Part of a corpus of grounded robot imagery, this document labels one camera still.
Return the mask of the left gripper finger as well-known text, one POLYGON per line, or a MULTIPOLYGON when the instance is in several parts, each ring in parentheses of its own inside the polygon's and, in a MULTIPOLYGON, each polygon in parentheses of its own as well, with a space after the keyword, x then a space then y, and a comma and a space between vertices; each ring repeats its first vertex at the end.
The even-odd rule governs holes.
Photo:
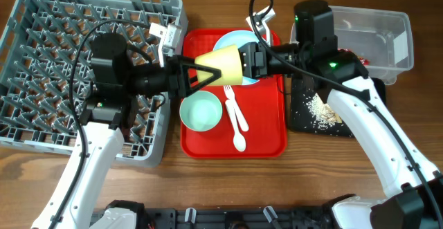
POLYGON ((189 57, 184 57, 182 55, 179 56, 179 64, 180 64, 181 69, 184 70, 185 72, 188 72, 189 69, 194 69, 196 71, 203 71, 206 73, 212 73, 213 75, 221 75, 222 74, 222 72, 217 68, 213 68, 211 66, 204 66, 201 64, 196 64, 195 59, 189 58, 189 57))
POLYGON ((218 80, 222 76, 220 70, 216 70, 213 72, 210 71, 199 71, 196 70, 191 72, 190 76, 186 80, 186 95, 190 96, 202 88, 212 84, 216 80, 218 80))

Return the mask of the yellow cup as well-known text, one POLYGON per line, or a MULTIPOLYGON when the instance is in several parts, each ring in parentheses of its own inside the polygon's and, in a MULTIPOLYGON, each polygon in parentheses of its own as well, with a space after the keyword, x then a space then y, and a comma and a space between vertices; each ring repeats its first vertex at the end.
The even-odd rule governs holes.
POLYGON ((195 58, 195 64, 216 68, 221 77, 209 86, 242 85, 243 70, 238 47, 233 44, 195 58))

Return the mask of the green saucer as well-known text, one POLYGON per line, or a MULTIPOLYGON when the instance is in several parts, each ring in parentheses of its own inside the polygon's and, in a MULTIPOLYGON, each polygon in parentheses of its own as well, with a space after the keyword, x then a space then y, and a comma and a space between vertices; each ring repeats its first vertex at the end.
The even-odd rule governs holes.
POLYGON ((181 122, 190 130, 204 132, 213 129, 223 114, 219 98, 209 91, 198 91, 184 98, 179 107, 181 122))

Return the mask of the rice and food scraps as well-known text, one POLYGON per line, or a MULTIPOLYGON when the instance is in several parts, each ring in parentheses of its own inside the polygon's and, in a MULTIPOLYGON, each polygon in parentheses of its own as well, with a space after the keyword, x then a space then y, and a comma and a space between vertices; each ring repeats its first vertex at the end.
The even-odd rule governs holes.
POLYGON ((307 108, 314 119, 314 126, 318 129, 330 129, 334 125, 343 122, 340 116, 336 114, 328 104, 325 104, 318 94, 315 94, 312 99, 307 102, 307 108))

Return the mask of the red snack wrapper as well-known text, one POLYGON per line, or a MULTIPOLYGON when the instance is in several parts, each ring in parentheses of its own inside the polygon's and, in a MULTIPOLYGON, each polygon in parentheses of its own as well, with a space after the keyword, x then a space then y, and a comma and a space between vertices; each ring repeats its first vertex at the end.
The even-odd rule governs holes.
MULTIPOLYGON (((345 51, 345 52, 350 52, 349 49, 346 48, 338 48, 339 51, 345 51)), ((364 66, 369 66, 370 65, 370 61, 366 58, 360 57, 358 56, 358 59, 360 60, 360 62, 364 65, 364 66)))

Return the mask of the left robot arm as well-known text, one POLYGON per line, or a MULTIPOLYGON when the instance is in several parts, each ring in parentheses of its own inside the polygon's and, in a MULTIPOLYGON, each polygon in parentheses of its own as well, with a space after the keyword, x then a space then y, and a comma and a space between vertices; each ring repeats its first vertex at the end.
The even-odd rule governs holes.
POLYGON ((96 89, 74 112, 77 146, 62 177, 33 228, 88 228, 96 201, 116 154, 138 114, 138 95, 162 92, 186 98, 222 76, 219 69, 194 59, 173 56, 165 67, 134 65, 136 48, 118 33, 105 33, 91 42, 91 68, 96 89))

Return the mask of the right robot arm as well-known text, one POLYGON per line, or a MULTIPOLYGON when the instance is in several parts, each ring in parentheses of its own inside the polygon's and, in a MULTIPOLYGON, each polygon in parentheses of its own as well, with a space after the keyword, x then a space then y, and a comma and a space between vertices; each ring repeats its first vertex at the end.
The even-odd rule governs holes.
POLYGON ((385 198, 342 198, 332 205, 338 228, 441 228, 442 173, 411 142, 375 89, 367 68, 338 47, 332 9, 297 3, 296 43, 270 46, 258 37, 239 50, 244 74, 303 77, 345 122, 370 159, 385 198))

